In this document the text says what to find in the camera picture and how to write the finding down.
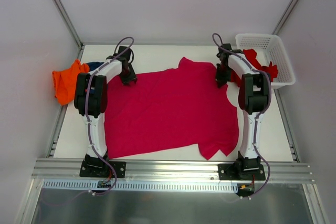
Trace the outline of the magenta t shirt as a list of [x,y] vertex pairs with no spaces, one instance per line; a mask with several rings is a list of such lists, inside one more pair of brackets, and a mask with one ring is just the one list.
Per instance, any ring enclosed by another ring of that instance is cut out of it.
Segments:
[[238,113],[218,87],[216,68],[186,58],[177,68],[108,83],[104,129],[110,158],[197,145],[205,159],[229,155],[239,139]]

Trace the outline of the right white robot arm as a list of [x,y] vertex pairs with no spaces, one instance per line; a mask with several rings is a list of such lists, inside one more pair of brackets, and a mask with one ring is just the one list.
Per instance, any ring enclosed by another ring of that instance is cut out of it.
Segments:
[[243,111],[243,138],[237,159],[224,173],[240,179],[261,175],[259,152],[260,127],[271,102],[271,87],[268,75],[256,69],[242,51],[233,50],[230,44],[218,47],[216,82],[220,88],[231,81],[232,73],[240,77],[238,105]]

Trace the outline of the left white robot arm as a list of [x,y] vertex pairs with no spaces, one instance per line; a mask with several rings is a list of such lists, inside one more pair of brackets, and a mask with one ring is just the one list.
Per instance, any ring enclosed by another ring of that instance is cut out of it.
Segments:
[[108,83],[114,77],[119,77],[122,85],[137,82],[133,59],[134,53],[130,47],[116,46],[114,54],[104,62],[90,63],[90,71],[77,76],[74,106],[82,116],[88,138],[80,177],[112,179],[125,176],[126,163],[109,160],[104,113],[108,105]]

